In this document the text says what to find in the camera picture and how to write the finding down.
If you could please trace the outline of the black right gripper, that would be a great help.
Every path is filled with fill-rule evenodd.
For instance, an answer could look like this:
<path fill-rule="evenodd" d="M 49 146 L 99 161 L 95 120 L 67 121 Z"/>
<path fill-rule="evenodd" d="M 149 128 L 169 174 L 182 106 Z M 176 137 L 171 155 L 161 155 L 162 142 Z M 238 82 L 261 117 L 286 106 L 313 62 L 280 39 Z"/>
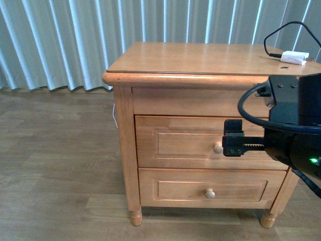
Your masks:
<path fill-rule="evenodd" d="M 224 156 L 240 157 L 247 151 L 265 151 L 273 160 L 320 178 L 320 135 L 265 129 L 263 137 L 246 137 L 242 124 L 242 119 L 224 121 Z"/>

